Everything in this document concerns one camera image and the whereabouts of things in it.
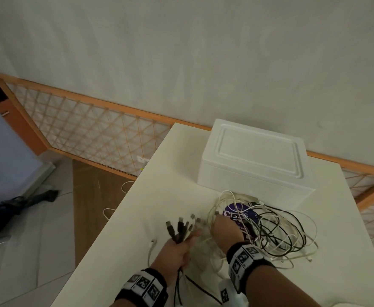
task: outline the white styrofoam box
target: white styrofoam box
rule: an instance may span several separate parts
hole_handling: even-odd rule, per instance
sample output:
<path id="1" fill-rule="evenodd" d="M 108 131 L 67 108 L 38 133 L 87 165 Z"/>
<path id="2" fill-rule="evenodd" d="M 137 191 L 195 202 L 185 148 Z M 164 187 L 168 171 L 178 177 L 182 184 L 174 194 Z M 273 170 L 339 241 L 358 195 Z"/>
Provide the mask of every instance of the white styrofoam box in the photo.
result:
<path id="1" fill-rule="evenodd" d="M 315 190 L 302 139 L 216 119 L 197 183 L 293 210 Z"/>

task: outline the person's left hand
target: person's left hand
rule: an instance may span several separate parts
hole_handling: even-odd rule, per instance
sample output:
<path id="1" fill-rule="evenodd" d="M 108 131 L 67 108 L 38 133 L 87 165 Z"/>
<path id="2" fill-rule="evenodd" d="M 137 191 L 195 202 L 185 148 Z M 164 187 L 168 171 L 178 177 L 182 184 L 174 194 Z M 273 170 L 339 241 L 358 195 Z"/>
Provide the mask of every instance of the person's left hand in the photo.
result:
<path id="1" fill-rule="evenodd" d="M 179 244 L 170 238 L 150 265 L 151 268 L 163 275 L 167 286 L 175 281 L 179 268 L 184 270 L 187 267 L 190 261 L 190 249 L 200 235 L 199 230 L 193 231 L 187 239 Z"/>

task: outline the person's right arm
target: person's right arm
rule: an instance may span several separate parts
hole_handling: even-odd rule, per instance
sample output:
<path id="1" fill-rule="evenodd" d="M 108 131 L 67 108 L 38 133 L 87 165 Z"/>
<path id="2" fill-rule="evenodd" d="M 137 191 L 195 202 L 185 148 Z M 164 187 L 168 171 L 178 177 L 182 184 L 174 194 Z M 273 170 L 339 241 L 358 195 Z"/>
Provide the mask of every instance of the person's right arm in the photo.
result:
<path id="1" fill-rule="evenodd" d="M 236 223 L 222 215 L 216 216 L 211 235 L 225 254 L 233 245 L 244 241 Z M 248 276 L 246 296 L 250 306 L 319 307 L 318 303 L 276 268 L 265 265 L 258 266 Z"/>

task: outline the wooden floor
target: wooden floor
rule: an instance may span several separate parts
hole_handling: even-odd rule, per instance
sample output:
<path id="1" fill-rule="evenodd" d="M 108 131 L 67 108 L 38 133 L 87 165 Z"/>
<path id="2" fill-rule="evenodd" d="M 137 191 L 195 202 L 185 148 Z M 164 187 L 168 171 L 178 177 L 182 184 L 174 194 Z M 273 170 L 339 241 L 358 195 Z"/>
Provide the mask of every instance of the wooden floor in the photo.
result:
<path id="1" fill-rule="evenodd" d="M 116 209 L 125 194 L 121 187 L 130 181 L 120 175 L 73 161 L 73 205 L 75 221 L 75 265 L 78 266 L 107 220 L 104 208 Z M 133 183 L 123 186 L 128 191 Z M 107 210 L 110 217 L 113 211 Z"/>

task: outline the styrofoam box lid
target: styrofoam box lid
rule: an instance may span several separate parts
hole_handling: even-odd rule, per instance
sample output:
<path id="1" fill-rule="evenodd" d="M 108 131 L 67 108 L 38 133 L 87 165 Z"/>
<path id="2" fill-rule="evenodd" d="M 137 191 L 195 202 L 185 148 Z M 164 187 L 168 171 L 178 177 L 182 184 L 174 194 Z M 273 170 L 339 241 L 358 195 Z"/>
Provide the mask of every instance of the styrofoam box lid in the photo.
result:
<path id="1" fill-rule="evenodd" d="M 290 188 L 315 183 L 302 139 L 216 119 L 202 161 Z"/>

